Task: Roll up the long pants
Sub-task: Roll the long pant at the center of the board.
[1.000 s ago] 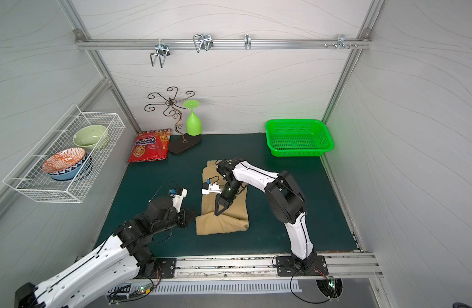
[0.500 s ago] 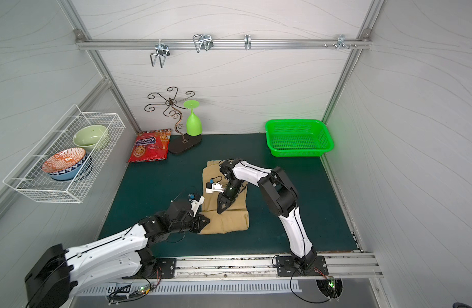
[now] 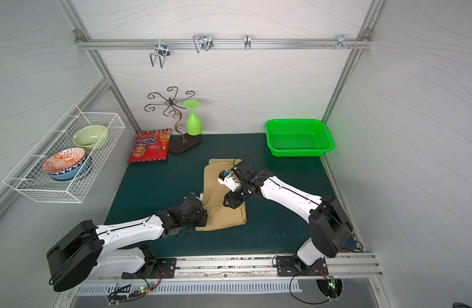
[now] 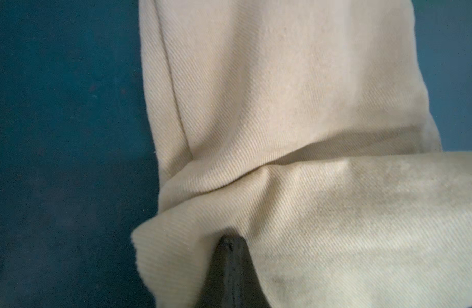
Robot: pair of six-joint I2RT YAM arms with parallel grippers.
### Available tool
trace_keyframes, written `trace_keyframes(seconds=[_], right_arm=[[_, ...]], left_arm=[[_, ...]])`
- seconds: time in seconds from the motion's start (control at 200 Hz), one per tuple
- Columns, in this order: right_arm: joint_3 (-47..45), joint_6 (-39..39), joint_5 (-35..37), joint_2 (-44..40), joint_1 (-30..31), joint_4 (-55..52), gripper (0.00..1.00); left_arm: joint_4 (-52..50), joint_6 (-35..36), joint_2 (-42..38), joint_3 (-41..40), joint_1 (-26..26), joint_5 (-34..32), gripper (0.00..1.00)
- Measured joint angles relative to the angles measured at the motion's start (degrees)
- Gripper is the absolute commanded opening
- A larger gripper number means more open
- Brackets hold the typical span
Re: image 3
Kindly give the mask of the tan long pants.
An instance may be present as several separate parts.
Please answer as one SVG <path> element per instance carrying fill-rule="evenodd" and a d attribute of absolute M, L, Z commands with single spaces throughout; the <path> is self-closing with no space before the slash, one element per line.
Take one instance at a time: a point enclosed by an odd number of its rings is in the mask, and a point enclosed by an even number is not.
<path fill-rule="evenodd" d="M 205 227 L 196 227 L 197 232 L 209 232 L 245 225 L 247 222 L 246 205 L 237 209 L 223 205 L 224 196 L 229 188 L 218 182 L 219 173 L 233 168 L 232 159 L 210 159 L 205 166 L 203 177 L 203 200 L 208 218 Z"/>

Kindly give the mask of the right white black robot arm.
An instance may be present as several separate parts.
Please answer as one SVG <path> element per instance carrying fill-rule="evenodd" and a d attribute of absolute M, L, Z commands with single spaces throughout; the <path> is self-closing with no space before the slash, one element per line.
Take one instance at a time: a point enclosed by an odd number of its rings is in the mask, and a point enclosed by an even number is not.
<path fill-rule="evenodd" d="M 218 182 L 229 188 L 223 205 L 237 209 L 246 200 L 260 196 L 297 214 L 309 224 L 310 238 L 294 254 L 303 269 L 324 257 L 334 258 L 353 235 L 350 220 L 337 198 L 312 195 L 293 187 L 266 170 L 256 172 L 241 161 L 219 173 Z"/>

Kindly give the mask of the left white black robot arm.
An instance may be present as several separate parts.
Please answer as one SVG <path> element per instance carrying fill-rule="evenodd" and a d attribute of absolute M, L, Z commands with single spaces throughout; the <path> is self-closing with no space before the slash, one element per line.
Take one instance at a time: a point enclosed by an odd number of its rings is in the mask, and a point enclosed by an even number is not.
<path fill-rule="evenodd" d="M 152 253 L 135 245 L 177 236 L 183 230 L 204 227 L 208 218 L 203 194 L 193 192 L 181 205 L 158 211 L 147 218 L 116 225 L 78 223 L 46 254 L 56 292 L 108 274 L 131 274 L 148 278 L 155 271 Z"/>

